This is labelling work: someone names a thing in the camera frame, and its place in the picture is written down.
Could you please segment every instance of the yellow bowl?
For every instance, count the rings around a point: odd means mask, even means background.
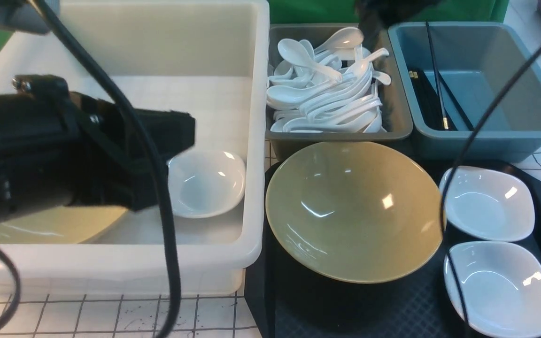
[[[270,180],[266,215],[307,268],[350,283],[396,280],[442,242],[440,191],[418,164],[376,143],[317,143]]]
[[[109,229],[123,207],[56,207],[0,223],[0,244],[79,244]]]

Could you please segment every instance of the screw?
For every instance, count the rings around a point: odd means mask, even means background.
[[[16,79],[15,77],[11,80],[11,86],[13,86],[13,88],[14,88],[15,90],[19,90],[21,84],[22,84],[22,82],[19,81],[18,79]]]
[[[101,118],[99,118],[99,116],[96,114],[89,115],[89,118],[91,119],[91,122],[93,122],[94,124],[101,123]]]
[[[31,84],[28,82],[22,81],[21,88],[22,88],[22,92],[30,92]]]

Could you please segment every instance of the white dish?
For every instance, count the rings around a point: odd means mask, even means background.
[[[168,190],[176,216],[224,214],[243,198],[245,164],[230,152],[188,150],[168,162]]]
[[[541,337],[541,265],[526,249],[507,242],[468,242],[450,249],[471,327],[495,338]],[[462,317],[449,261],[444,280]]]
[[[451,169],[440,181],[440,192]],[[486,240],[516,242],[534,229],[532,194],[518,178],[476,167],[459,167],[446,199],[448,220],[461,231]]]

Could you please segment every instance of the blue plastic bin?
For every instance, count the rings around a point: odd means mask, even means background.
[[[433,22],[438,70],[473,125],[530,52],[510,27],[487,22]],[[442,90],[446,111],[458,131],[429,128],[421,115],[409,68],[422,69],[434,83],[425,23],[404,23],[389,29],[396,63],[412,114],[412,145],[421,158],[451,159],[471,132]],[[534,64],[513,86],[469,152],[469,158],[519,162],[541,147],[541,69]]]

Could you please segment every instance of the white ceramic spoon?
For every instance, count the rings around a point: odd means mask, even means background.
[[[370,96],[374,96],[376,98],[379,97],[379,84],[377,83],[377,81],[375,81],[373,84],[371,84]]]
[[[310,68],[311,70],[318,71],[318,73],[322,73],[339,83],[341,82],[341,73],[339,71],[314,62],[313,58],[309,56],[305,47],[298,41],[290,38],[284,38],[283,40],[279,41],[277,48],[279,49],[279,54],[281,54],[283,59],[290,62],[292,65]]]
[[[382,71],[374,70],[373,79],[377,79],[383,85],[391,85],[391,76]]]
[[[275,68],[273,75],[269,77],[269,81],[272,81],[273,79],[291,79],[293,74],[294,65],[283,60],[279,63],[277,68]]]
[[[363,108],[362,111],[365,111],[372,107],[378,107],[381,104],[382,103],[378,97],[367,95],[363,96],[360,99],[352,101],[335,111],[322,111],[320,109],[312,111],[308,115],[306,115],[306,118],[309,122],[325,121],[327,117],[340,116],[343,114],[347,114],[350,111],[360,111],[361,107]]]
[[[385,48],[380,48],[377,51],[374,51],[371,53],[371,55],[363,58],[362,60],[354,62],[352,66],[348,67],[346,74],[354,73],[357,77],[361,77],[365,71],[367,71],[367,68],[373,68],[372,62],[382,56],[389,56],[389,51]]]
[[[360,77],[360,79],[357,79],[356,81],[354,81],[350,86],[346,86],[341,90],[333,90],[331,92],[326,92],[325,94],[321,94],[315,98],[312,98],[308,100],[307,102],[304,102],[300,106],[299,111],[303,115],[307,115],[313,109],[328,105],[329,103],[351,98],[357,94],[360,94],[361,89],[365,87],[366,87],[366,90],[369,90],[369,87],[371,86],[371,82],[372,82],[371,71],[370,69],[367,69],[367,72],[365,73],[365,75]],[[362,94],[358,96],[358,98],[361,98],[364,94],[365,92],[362,92]]]
[[[291,132],[292,130],[316,130],[324,132],[359,132],[368,126],[377,117],[378,113],[374,110],[365,111],[359,114],[354,120],[344,124],[311,124],[304,119],[304,123],[300,124],[300,118],[289,120],[283,126],[283,132]]]
[[[273,123],[272,126],[270,126],[271,132],[282,133],[283,132],[283,126],[285,125],[285,123],[288,120],[289,120],[288,118],[282,118],[282,119],[279,119],[279,120],[275,121],[275,123]]]
[[[367,128],[364,129],[364,133],[378,133],[383,129],[381,126],[383,123],[383,120],[381,118],[381,112],[377,109],[377,116],[375,119],[367,126]]]
[[[342,73],[342,74],[354,73],[354,74],[356,74],[357,77],[362,77],[362,75],[365,73],[365,71],[368,68],[373,69],[373,61],[380,58],[380,57],[382,57],[382,56],[389,56],[389,52],[388,52],[387,49],[380,48],[377,51],[369,54],[365,58],[363,58],[361,60],[358,60],[357,62],[354,62],[354,64],[352,64],[352,66],[348,67],[345,71],[340,70],[339,72]],[[384,80],[384,81],[387,81],[388,84],[391,83],[391,78],[386,79],[386,77],[383,76],[381,79]],[[313,83],[318,84],[318,83],[320,83],[320,81],[315,81],[315,78],[313,78]]]
[[[328,112],[322,117],[316,118],[312,124],[343,124],[352,120],[352,118],[356,118],[365,111],[374,110],[379,113],[378,107],[381,107],[381,105],[382,103],[380,100],[371,100],[363,105],[352,108],[349,111],[344,109],[341,113],[337,114]]]
[[[277,110],[272,114],[273,120],[281,120],[282,118],[287,118],[291,120],[292,118],[303,117],[302,113],[299,110]]]
[[[295,110],[295,109],[298,109],[298,106],[299,106],[299,105],[294,105],[294,104],[277,102],[273,100],[273,98],[269,98],[268,96],[266,98],[266,104],[272,109],[277,109],[277,110]]]
[[[315,53],[326,49],[354,48],[363,43],[364,35],[356,27],[345,27],[333,33],[322,45],[314,49]]]
[[[327,64],[331,64],[335,62],[335,60],[339,61],[339,58],[335,55],[329,55],[325,59],[323,59],[321,62],[319,62],[319,64],[326,66]],[[295,79],[271,79],[270,82],[273,85],[287,85],[287,86],[292,86],[293,88],[305,88],[309,83],[311,83],[313,77],[316,77],[318,75],[320,75],[320,73],[307,71],[307,73],[303,77],[296,77]],[[327,78],[324,75],[320,75],[320,76],[325,81],[327,80]]]
[[[363,48],[363,58],[371,55],[369,49]],[[356,61],[356,49],[328,49],[314,55],[314,60],[318,62],[326,58],[328,55],[336,55],[340,58],[340,61]]]
[[[317,108],[312,108],[308,111],[306,116],[309,117],[309,121],[312,122],[313,119],[317,116],[320,117],[322,115],[331,115],[331,113],[329,112],[336,111],[337,109],[345,107],[346,105],[358,99],[361,99],[363,96],[365,96],[365,94],[367,94],[367,92],[369,92],[369,86],[365,85],[361,88],[360,92],[357,92],[351,98],[335,101],[333,103],[328,103],[326,105],[321,105]]]
[[[352,81],[354,79],[356,79],[356,77],[352,73],[345,74],[343,77],[343,81],[345,83],[347,83],[348,81]],[[328,80],[322,84],[311,86],[310,88],[292,88],[286,85],[271,86],[271,88],[268,88],[266,90],[267,102],[270,99],[273,102],[282,103],[286,106],[291,106],[291,105],[298,106],[306,102],[307,100],[313,98],[314,96],[317,96],[318,94],[322,94],[322,92],[328,90],[329,88],[333,88],[334,86],[337,86],[337,85],[338,85],[337,82],[333,80]]]
[[[300,40],[300,44],[306,49],[306,52],[308,52],[311,59],[314,59],[314,47],[312,47],[312,44],[308,40]],[[296,74],[298,77],[303,77],[307,73],[309,73],[309,69],[303,68],[303,67],[294,67],[294,70],[296,71]]]

